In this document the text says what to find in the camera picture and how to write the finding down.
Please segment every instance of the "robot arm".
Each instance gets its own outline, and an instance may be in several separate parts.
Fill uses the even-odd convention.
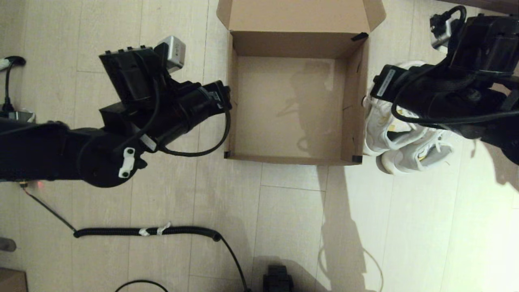
[[[458,10],[460,19],[449,26]],[[409,70],[386,65],[370,94],[392,102],[393,115],[405,122],[481,138],[519,164],[519,77],[512,75],[519,61],[519,17],[478,15],[465,23],[465,14],[457,6],[431,18],[433,46],[448,42],[443,61]],[[491,89],[493,84],[510,93]],[[397,105],[419,118],[399,114]]]
[[[157,47],[107,51],[100,59],[121,102],[100,109],[104,127],[71,130],[61,122],[31,124],[0,118],[0,178],[84,180],[114,187],[146,167],[144,152],[198,156],[217,149],[230,125],[230,89],[173,80],[184,63],[185,45],[175,37]],[[225,113],[224,138],[200,153],[170,151],[166,145],[208,117]]]

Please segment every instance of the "open cardboard box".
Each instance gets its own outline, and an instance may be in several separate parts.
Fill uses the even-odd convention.
[[[381,0],[220,0],[234,109],[226,158],[362,163],[368,34]]]

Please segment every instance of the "white cable tie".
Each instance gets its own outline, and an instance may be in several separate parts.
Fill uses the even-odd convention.
[[[170,227],[171,227],[171,221],[168,222],[168,224],[166,224],[164,227],[157,228],[157,235],[162,235],[162,232],[164,232],[164,230],[166,230]]]
[[[141,229],[139,230],[139,234],[140,234],[141,236],[149,236],[149,233],[146,231],[146,229],[147,229],[147,228],[141,228]]]

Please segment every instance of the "wooden floor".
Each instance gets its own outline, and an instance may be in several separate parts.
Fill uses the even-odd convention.
[[[11,95],[39,122],[102,126],[98,109],[118,98],[97,55],[171,34],[187,44],[186,67],[174,78],[227,79],[217,0],[0,3],[1,55],[28,61],[14,69]],[[387,19],[370,35],[370,79],[385,64],[442,59],[429,45],[428,21],[452,4],[384,5]],[[173,147],[206,149],[223,126],[221,116],[210,118]],[[517,167],[483,143],[452,143],[446,163],[405,177],[383,173],[371,157],[355,167],[273,165],[224,160],[220,149],[201,158],[146,155],[149,166],[117,188],[60,181],[31,191],[76,228],[171,221],[217,229],[253,291],[261,291],[272,263],[287,265],[303,292],[379,291],[382,284],[387,292],[519,291]],[[19,246],[0,253],[0,266],[25,270],[31,292],[112,292],[139,278],[171,292],[241,291],[221,243],[190,235],[75,239],[14,183],[0,183],[0,236]]]

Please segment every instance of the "shoe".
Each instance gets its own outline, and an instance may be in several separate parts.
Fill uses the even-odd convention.
[[[382,155],[382,165],[393,175],[426,171],[440,165],[454,152],[454,147],[446,138],[446,130],[428,129],[420,139]]]
[[[421,66],[422,61],[410,61],[398,66],[409,69]],[[397,150],[420,139],[427,131],[425,127],[410,124],[396,119],[391,114],[392,103],[376,98],[366,97],[365,103],[371,104],[364,129],[363,153],[369,156],[379,156],[386,151]],[[398,107],[401,114],[415,116],[411,111]]]

